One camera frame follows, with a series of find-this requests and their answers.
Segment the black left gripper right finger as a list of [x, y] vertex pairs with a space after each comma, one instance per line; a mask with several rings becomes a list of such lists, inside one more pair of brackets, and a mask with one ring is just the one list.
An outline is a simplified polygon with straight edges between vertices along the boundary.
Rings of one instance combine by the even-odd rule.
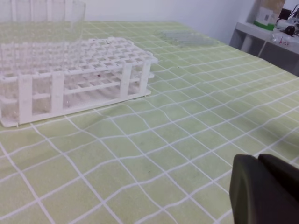
[[258, 160], [293, 198], [299, 197], [298, 168], [271, 154], [260, 154]]

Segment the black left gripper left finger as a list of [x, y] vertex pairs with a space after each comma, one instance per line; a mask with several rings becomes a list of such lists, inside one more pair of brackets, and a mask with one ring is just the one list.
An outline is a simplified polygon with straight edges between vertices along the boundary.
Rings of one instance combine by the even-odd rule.
[[236, 224], [299, 222], [299, 198], [293, 198], [258, 157], [234, 157], [229, 197]]

